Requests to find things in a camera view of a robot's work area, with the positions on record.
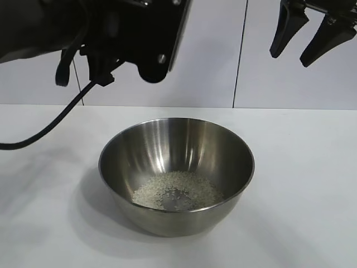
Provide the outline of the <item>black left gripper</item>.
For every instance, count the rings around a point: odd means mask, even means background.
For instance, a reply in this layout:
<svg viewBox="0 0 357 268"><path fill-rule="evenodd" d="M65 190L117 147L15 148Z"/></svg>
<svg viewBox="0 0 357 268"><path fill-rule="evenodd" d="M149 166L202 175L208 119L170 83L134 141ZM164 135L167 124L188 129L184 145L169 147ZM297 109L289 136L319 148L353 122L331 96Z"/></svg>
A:
<svg viewBox="0 0 357 268"><path fill-rule="evenodd" d="M184 35L191 1L96 1L80 54L86 56L89 80L123 63L137 67L148 83L159 83L173 69Z"/></svg>

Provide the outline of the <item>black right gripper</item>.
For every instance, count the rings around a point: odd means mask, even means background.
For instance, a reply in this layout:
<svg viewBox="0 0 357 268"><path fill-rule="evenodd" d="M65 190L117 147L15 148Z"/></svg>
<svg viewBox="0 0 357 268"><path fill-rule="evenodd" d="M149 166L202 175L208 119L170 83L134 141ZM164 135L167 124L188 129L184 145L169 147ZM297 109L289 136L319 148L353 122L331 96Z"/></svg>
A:
<svg viewBox="0 0 357 268"><path fill-rule="evenodd" d="M356 1L280 1L276 33L269 50L273 58L278 58L294 35L308 23L307 8L324 14L324 19L300 56L304 67L353 39Z"/></svg>

